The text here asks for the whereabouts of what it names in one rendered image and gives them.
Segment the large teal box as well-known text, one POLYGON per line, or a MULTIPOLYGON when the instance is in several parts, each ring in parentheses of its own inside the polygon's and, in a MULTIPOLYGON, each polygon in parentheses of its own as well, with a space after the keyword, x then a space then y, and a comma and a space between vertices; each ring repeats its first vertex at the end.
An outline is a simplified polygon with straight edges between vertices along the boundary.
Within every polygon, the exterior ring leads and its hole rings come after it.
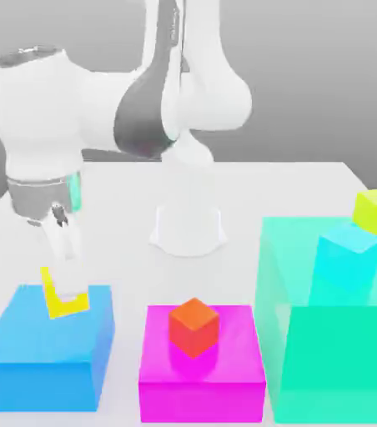
POLYGON ((377 273, 361 290, 331 288, 314 273, 319 236, 343 223, 262 223, 254 319, 280 424, 377 424, 377 273))

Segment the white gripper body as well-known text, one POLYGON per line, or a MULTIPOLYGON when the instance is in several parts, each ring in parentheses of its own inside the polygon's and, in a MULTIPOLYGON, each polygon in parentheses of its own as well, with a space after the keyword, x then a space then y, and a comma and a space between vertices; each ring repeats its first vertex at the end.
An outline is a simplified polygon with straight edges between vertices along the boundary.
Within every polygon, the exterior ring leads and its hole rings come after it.
POLYGON ((88 292, 88 279, 83 265, 83 249, 80 228, 73 214, 61 224, 53 213, 42 221, 42 229, 53 252, 49 272, 60 298, 75 298, 88 292))

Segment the large magenta box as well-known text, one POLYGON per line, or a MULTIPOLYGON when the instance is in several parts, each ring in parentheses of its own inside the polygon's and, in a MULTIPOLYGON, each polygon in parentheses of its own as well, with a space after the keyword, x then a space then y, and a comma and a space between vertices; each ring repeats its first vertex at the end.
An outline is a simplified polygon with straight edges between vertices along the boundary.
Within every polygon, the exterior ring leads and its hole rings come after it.
POLYGON ((148 307, 138 372, 142 422, 261 422, 266 378, 251 307, 215 306, 219 341, 195 359, 168 339, 171 310, 148 307))

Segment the small cyan cube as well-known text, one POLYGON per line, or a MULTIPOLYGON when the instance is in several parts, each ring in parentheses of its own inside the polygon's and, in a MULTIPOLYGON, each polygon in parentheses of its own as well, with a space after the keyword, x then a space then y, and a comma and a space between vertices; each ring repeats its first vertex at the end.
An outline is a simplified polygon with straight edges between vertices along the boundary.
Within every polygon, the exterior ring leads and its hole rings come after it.
POLYGON ((377 271, 377 236, 353 223, 319 236, 309 304, 366 305, 377 271))

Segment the large blue box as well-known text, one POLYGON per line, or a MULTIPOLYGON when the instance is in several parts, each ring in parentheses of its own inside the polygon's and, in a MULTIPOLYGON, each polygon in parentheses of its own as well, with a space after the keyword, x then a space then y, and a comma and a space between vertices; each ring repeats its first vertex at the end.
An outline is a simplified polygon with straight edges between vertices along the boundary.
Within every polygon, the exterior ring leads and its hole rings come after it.
POLYGON ((21 285, 0 317, 0 412, 94 412, 114 336, 108 286, 89 310, 50 319, 39 285, 21 285))

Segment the small yellow cube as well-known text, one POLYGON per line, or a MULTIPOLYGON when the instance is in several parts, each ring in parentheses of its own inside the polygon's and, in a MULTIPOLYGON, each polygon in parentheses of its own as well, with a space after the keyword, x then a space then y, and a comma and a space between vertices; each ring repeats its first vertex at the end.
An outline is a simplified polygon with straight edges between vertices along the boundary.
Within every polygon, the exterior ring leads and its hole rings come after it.
POLYGON ((41 267, 40 273, 43 283, 43 294, 50 319, 57 319, 89 310, 88 292, 77 294, 72 300, 62 301, 56 293, 48 267, 41 267))

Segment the small orange-red cube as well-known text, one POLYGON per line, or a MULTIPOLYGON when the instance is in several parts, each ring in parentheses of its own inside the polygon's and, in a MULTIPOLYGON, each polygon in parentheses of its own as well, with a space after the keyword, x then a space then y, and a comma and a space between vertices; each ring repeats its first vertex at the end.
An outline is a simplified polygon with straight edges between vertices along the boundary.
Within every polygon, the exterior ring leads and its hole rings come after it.
POLYGON ((219 313, 200 299, 192 298, 168 314, 168 338, 191 359, 219 340, 219 313))

